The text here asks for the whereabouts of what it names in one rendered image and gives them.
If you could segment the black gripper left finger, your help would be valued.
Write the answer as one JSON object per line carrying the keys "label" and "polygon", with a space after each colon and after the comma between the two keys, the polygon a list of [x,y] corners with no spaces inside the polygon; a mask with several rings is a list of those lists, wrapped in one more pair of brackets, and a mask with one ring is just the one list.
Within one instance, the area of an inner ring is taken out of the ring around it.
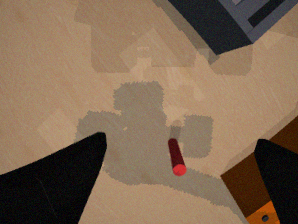
{"label": "black gripper left finger", "polygon": [[105,133],[92,133],[0,175],[0,224],[78,224],[106,147]]}

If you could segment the dark red peg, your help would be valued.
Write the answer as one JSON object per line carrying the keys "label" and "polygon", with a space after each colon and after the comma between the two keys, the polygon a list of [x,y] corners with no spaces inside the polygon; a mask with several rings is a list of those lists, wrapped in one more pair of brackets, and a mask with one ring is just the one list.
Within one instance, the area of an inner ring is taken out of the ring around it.
{"label": "dark red peg", "polygon": [[176,176],[184,176],[186,173],[186,167],[184,160],[182,160],[180,145],[176,139],[169,140],[170,157],[172,157],[172,169]]}

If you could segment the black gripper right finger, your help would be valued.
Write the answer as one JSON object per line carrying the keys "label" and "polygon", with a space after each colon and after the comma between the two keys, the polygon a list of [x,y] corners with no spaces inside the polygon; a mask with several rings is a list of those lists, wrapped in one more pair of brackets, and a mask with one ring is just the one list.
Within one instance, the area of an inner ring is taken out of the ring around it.
{"label": "black gripper right finger", "polygon": [[298,153],[259,139],[254,156],[279,224],[298,224]]}

